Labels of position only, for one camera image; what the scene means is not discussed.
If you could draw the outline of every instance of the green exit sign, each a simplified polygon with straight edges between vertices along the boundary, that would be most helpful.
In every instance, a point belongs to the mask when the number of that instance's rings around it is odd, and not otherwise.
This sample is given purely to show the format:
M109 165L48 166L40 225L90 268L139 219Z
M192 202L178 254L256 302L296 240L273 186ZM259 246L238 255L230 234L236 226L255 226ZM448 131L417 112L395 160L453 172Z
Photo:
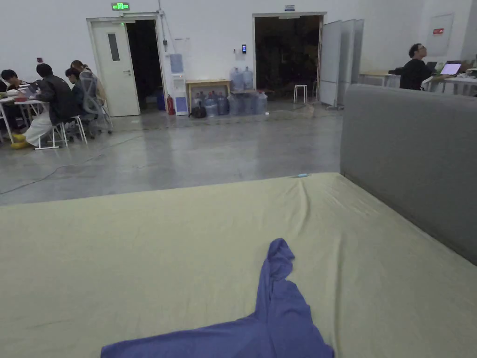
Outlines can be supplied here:
M129 11L129 2L112 2L113 11Z

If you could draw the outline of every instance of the mattress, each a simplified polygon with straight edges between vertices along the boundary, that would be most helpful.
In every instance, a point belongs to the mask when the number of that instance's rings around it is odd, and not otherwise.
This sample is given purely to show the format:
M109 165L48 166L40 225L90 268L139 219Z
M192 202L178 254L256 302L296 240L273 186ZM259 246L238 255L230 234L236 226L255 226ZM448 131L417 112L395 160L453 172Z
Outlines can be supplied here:
M269 243L338 357L470 357L477 267L339 174L0 207L0 357L254 311Z

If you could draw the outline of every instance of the red fire extinguisher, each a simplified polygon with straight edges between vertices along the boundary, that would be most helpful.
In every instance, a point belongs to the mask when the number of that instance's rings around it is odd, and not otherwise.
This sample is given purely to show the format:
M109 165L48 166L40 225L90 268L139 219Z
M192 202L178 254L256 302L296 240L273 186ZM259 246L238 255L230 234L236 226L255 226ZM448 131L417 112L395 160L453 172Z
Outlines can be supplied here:
M176 114L176 110L174 109L174 99L171 95L167 96L167 114L170 116Z

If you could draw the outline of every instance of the white wall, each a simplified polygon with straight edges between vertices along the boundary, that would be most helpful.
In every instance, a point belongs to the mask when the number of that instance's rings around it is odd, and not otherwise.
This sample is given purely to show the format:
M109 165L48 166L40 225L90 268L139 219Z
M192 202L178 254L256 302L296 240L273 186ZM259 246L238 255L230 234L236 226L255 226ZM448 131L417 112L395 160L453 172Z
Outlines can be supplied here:
M472 1L466 36L462 46L462 60L474 60L477 54L477 0Z
M448 60L461 60L464 37L469 20L470 5L472 0L425 0L424 9L421 16L421 26L419 38L416 42L421 42L425 46L430 20L436 15L454 13L452 32L449 41L449 48L445 56L429 56L426 61L445 62Z
M394 68L406 62L409 47L418 41L424 1L294 0L292 3L300 12L326 11L325 22L364 18L361 67L366 71ZM157 0L129 2L131 12L158 10ZM283 12L290 1L161 0L161 3L169 25L165 24L169 50L173 52L169 32L173 38L189 37L192 56L188 60L187 77L199 79L228 77L230 68L236 65L253 67L252 14ZM110 0L4 1L0 22L7 32L0 40L0 69L12 68L21 78L33 80L38 77L36 57L42 57L57 75L63 76L75 59L88 63L96 71L86 18L117 16L110 4ZM239 49L243 43L248 45L248 54L244 61L237 62L233 49ZM169 87L168 59L162 60Z

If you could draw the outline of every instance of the black bag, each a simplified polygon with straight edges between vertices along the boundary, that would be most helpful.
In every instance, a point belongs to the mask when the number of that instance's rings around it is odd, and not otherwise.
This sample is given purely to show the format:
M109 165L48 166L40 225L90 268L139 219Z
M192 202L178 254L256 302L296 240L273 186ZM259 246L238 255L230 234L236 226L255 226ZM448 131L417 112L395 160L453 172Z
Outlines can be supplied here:
M202 102L199 102L199 107L194 107L192 112L190 112L189 117L194 118L205 118L207 117L206 109L202 107Z

